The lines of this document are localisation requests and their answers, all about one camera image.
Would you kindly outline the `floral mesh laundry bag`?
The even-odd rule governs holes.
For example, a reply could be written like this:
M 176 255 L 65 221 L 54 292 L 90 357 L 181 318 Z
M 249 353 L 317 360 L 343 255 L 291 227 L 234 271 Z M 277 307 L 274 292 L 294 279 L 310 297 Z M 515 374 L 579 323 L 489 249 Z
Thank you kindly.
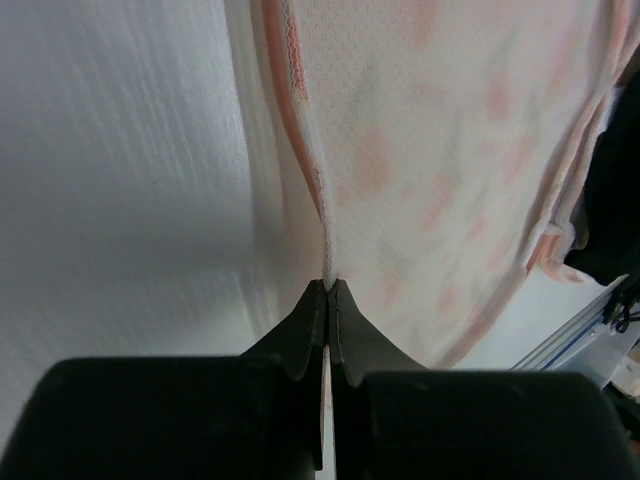
M 559 264 L 635 1 L 229 1 L 268 331 L 345 280 L 419 363 L 458 363 Z

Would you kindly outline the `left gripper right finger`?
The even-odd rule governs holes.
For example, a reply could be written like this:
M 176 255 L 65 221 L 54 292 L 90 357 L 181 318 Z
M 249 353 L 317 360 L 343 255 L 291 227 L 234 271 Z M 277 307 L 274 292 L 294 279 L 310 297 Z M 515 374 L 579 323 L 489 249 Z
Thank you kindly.
M 340 479 L 635 479 L 612 406 L 571 372 L 429 370 L 327 295 Z

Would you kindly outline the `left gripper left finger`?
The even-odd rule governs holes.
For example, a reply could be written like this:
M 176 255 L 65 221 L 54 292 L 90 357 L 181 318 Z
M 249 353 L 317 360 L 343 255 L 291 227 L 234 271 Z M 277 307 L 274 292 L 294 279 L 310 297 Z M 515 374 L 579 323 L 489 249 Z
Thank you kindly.
M 322 468 L 326 292 L 238 356 L 74 358 L 33 390 L 5 479 L 311 479 Z

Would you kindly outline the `black bra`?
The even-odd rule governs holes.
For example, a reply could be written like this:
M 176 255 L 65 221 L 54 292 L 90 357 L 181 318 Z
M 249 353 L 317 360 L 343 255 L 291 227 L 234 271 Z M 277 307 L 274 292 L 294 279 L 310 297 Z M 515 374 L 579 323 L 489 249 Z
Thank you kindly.
M 639 77 L 598 137 L 583 190 L 588 240 L 564 264 L 608 285 L 639 272 Z

